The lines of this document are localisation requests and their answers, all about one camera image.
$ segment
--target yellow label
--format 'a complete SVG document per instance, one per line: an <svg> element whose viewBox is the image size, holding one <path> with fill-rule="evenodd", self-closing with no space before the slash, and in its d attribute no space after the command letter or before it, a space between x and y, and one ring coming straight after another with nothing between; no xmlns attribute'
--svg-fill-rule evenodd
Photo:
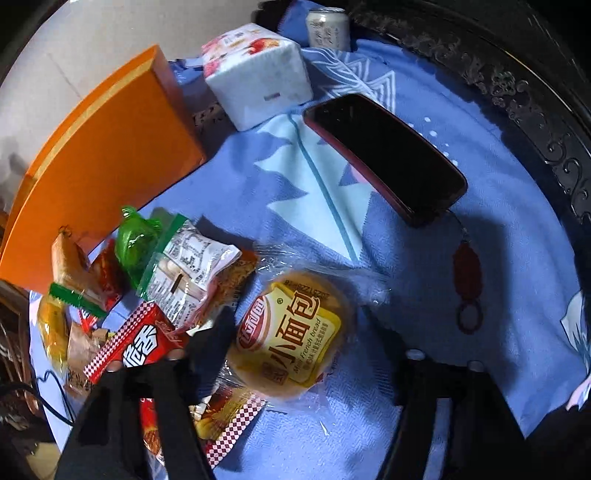
<svg viewBox="0 0 591 480"><path fill-rule="evenodd" d="M261 374L279 385L289 378L310 387L326 350L340 329L340 318L314 296L273 283L246 313L236 345L253 354Z"/></svg>

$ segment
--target snack bag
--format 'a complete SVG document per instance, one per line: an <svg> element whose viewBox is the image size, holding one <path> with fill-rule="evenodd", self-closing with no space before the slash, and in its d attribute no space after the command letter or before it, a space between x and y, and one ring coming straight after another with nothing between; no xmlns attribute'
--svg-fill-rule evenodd
<svg viewBox="0 0 591 480"><path fill-rule="evenodd" d="M131 286L138 288L144 269L162 232L158 220L146 220L135 208L121 209L124 220L117 230L115 254L127 273Z"/></svg>
<svg viewBox="0 0 591 480"><path fill-rule="evenodd" d="M66 322L65 305L62 301L44 296L37 310L37 328L47 358L55 370L64 375L67 366L68 325Z"/></svg>
<svg viewBox="0 0 591 480"><path fill-rule="evenodd" d="M244 387L220 380L210 397L189 407L201 447L211 467L216 466L236 443L265 400ZM143 398L139 416L146 448L164 464L154 403Z"/></svg>
<svg viewBox="0 0 591 480"><path fill-rule="evenodd" d="M236 311L242 286L254 272L256 261L253 252L242 252L240 258L219 274L217 290L203 313L190 325L191 329L187 331L189 335L211 328L224 307L229 306L233 312Z"/></svg>
<svg viewBox="0 0 591 480"><path fill-rule="evenodd" d="M70 342L68 343L68 374L66 391L78 400L84 400L92 388L92 383L84 373L84 367L106 343L109 331L99 328L91 335L84 333L82 327L72 322Z"/></svg>
<svg viewBox="0 0 591 480"><path fill-rule="evenodd" d="M228 365L263 395L298 397L331 366L352 317L346 297L327 279L292 271L251 304Z"/></svg>
<svg viewBox="0 0 591 480"><path fill-rule="evenodd" d="M322 380L354 330L356 308L388 300L388 277L331 268L284 248L258 249L264 290L244 314L226 363L274 402L295 400Z"/></svg>
<svg viewBox="0 0 591 480"><path fill-rule="evenodd" d="M107 246L101 250L90 265L90 273L97 279L105 294L105 310L109 313L129 289L125 272L115 255L115 240L110 239ZM83 309L79 309L78 314L85 333L89 333L100 320Z"/></svg>
<svg viewBox="0 0 591 480"><path fill-rule="evenodd" d="M217 275L240 254L233 245L202 236L177 215L158 241L137 293L156 302L175 328L185 331L213 296Z"/></svg>
<svg viewBox="0 0 591 480"><path fill-rule="evenodd" d="M174 327L155 303L142 303L86 365L84 373L96 384L113 360L126 367L138 367L159 360L175 348L184 348L187 335L170 335Z"/></svg>
<svg viewBox="0 0 591 480"><path fill-rule="evenodd" d="M105 294L88 272L88 257L65 232L60 232L51 246L51 266L52 297L85 308L99 318L106 317Z"/></svg>

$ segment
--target leaf pattern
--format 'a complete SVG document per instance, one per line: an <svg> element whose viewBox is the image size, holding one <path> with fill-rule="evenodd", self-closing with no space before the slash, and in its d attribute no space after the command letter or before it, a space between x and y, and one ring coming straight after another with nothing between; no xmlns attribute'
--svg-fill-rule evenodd
<svg viewBox="0 0 591 480"><path fill-rule="evenodd" d="M271 134L287 143L255 164L262 170L280 173L304 192L303 196L277 200L268 207L299 231L357 262L372 186L341 186L347 161L306 127L301 115L276 116L258 133Z"/></svg>
<svg viewBox="0 0 591 480"><path fill-rule="evenodd" d="M331 83L321 83L318 86L328 97L362 93L392 113L395 112L394 71L389 70L382 76L371 79L370 60L356 58L356 54L329 48L305 48L304 55L327 79L332 80Z"/></svg>
<svg viewBox="0 0 591 480"><path fill-rule="evenodd" d="M591 345L589 345L587 326L583 317L583 293L581 291L570 300L566 315L560 323L571 346L583 358L587 373L591 373ZM567 409L574 405L581 407L587 401L590 390L591 375L575 389L567 403Z"/></svg>

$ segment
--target tissue box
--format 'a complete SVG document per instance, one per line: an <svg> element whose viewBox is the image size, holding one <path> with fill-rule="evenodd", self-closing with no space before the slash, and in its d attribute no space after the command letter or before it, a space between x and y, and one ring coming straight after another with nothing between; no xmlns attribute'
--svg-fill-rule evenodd
<svg viewBox="0 0 591 480"><path fill-rule="evenodd" d="M244 25L202 51L205 81L240 131L312 100L300 46L266 28Z"/></svg>

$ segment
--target plastic wrapper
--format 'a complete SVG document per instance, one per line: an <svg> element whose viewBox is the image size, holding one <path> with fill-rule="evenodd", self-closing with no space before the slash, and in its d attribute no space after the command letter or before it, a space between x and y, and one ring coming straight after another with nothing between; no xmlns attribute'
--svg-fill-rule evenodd
<svg viewBox="0 0 591 480"><path fill-rule="evenodd" d="M66 373L68 352L68 325L65 308L62 301L44 296L41 298L37 310L37 328L41 333L45 353L53 368L62 377Z"/></svg>
<svg viewBox="0 0 591 480"><path fill-rule="evenodd" d="M249 275L254 272L256 261L257 258L253 252L242 252L240 258L220 273L217 279L217 290L203 313L193 322L191 329L187 332L189 335L211 328L226 306L236 312L242 287Z"/></svg>
<svg viewBox="0 0 591 480"><path fill-rule="evenodd" d="M124 219L117 231L115 254L135 289L158 243L162 225L155 219L146 220L133 207L123 207L121 212Z"/></svg>
<svg viewBox="0 0 591 480"><path fill-rule="evenodd" d="M251 390L220 379L213 393L189 407L199 443L209 465L216 466L265 405ZM139 414L146 448L164 464L154 403L142 399Z"/></svg>
<svg viewBox="0 0 591 480"><path fill-rule="evenodd" d="M72 322L65 388L77 400L84 400L90 393L92 383L84 373L84 367L106 343L108 334L109 331L106 329L97 329L91 335L87 335L80 325Z"/></svg>
<svg viewBox="0 0 591 480"><path fill-rule="evenodd" d="M51 246L51 266L51 296L99 318L106 317L105 294L88 271L88 257L65 232L60 232Z"/></svg>
<svg viewBox="0 0 591 480"><path fill-rule="evenodd" d="M262 291L242 318L223 376L276 410L318 413L328 405L318 384L338 368L335 359L352 337L357 308L388 301L388 277L315 264L285 247L256 254Z"/></svg>
<svg viewBox="0 0 591 480"><path fill-rule="evenodd" d="M114 360L123 362L126 367L139 367L159 360L175 348L184 348L189 336L173 336L173 330L155 303L143 302L85 366L84 373L96 384Z"/></svg>
<svg viewBox="0 0 591 480"><path fill-rule="evenodd" d="M115 240L109 240L101 250L90 265L90 273L97 279L105 295L105 310L109 313L129 290L129 282L115 255ZM89 333L100 320L83 309L79 309L78 314L85 333Z"/></svg>
<svg viewBox="0 0 591 480"><path fill-rule="evenodd" d="M199 234L177 215L156 246L138 287L138 295L154 301L179 331L192 328L217 289L217 276L241 255Z"/></svg>
<svg viewBox="0 0 591 480"><path fill-rule="evenodd" d="M313 98L300 46L255 24L202 47L203 77L240 131Z"/></svg>

